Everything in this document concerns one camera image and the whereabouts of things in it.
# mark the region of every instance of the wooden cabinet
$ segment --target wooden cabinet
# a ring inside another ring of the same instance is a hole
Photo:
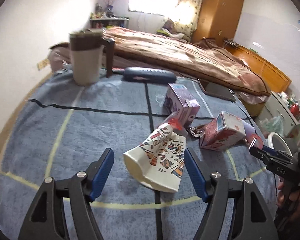
[[[237,48],[226,46],[232,55],[241,59],[254,73],[259,75],[274,92],[285,91],[291,83],[291,79],[269,61],[253,51],[239,46]]]
[[[218,46],[224,39],[232,39],[237,30],[243,0],[203,0],[197,30],[191,42],[215,38]]]

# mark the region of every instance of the metal screw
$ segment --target metal screw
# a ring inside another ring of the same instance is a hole
[[[47,177],[44,179],[45,183],[51,183],[52,181],[53,181],[53,178],[51,178],[51,177]]]
[[[253,183],[253,179],[251,179],[251,178],[246,178],[245,181],[248,184],[252,184]]]
[[[212,177],[214,177],[215,179],[217,179],[217,178],[221,177],[221,174],[219,172],[215,171],[215,172],[212,173]]]
[[[83,177],[85,177],[87,175],[87,173],[85,173],[85,171],[79,171],[78,173],[77,173],[77,177],[78,178],[83,178]]]

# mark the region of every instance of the vase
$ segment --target vase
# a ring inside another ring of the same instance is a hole
[[[112,16],[112,9],[113,9],[113,6],[108,4],[106,7],[106,10],[105,10],[105,13],[108,17]]]

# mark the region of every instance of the pink juice box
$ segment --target pink juice box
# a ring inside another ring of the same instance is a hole
[[[246,136],[242,120],[223,111],[201,130],[200,148],[215,151],[224,151]]]
[[[200,109],[198,101],[181,84],[168,84],[164,106],[170,113],[177,112],[176,118],[185,127],[192,123]]]

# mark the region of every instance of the wooden wardrobe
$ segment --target wooden wardrobe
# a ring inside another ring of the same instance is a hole
[[[191,42],[215,38],[217,45],[222,47],[224,39],[234,38],[242,5],[243,0],[203,0]]]

